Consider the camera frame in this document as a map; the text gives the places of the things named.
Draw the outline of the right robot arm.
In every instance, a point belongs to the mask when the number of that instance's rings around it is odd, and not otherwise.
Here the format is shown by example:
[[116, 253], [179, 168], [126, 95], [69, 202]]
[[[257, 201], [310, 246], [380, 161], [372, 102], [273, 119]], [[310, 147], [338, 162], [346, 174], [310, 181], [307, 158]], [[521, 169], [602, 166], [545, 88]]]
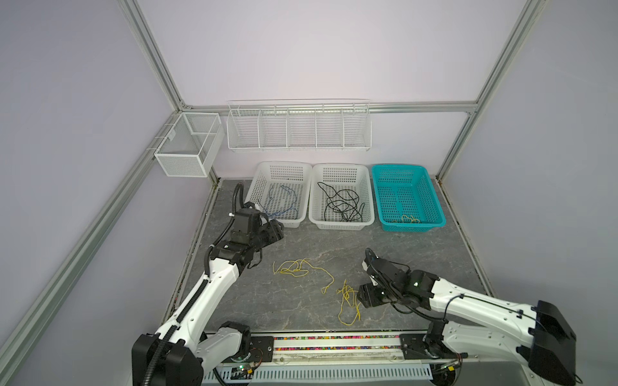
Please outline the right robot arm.
[[454, 384], [457, 368], [476, 357], [525, 365], [552, 384], [582, 383], [577, 336], [556, 305], [492, 298], [378, 257], [372, 249], [366, 249], [362, 267], [371, 279], [358, 291], [364, 307], [390, 305], [428, 321], [426, 332], [403, 334], [400, 344], [407, 360], [444, 360], [432, 369], [436, 384]]

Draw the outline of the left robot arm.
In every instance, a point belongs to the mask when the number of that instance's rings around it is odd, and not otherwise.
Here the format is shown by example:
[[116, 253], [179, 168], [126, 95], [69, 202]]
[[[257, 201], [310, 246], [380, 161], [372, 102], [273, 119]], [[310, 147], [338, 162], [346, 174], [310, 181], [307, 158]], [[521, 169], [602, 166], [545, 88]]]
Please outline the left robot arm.
[[243, 197], [244, 185], [238, 183], [229, 222], [210, 244], [204, 273], [180, 308], [155, 333], [143, 334], [135, 341], [131, 349], [134, 385], [200, 385], [208, 372], [225, 384], [218, 366], [231, 358], [249, 357], [249, 326], [226, 322], [211, 336], [204, 332], [241, 274], [259, 265], [263, 250], [284, 238], [283, 224]]

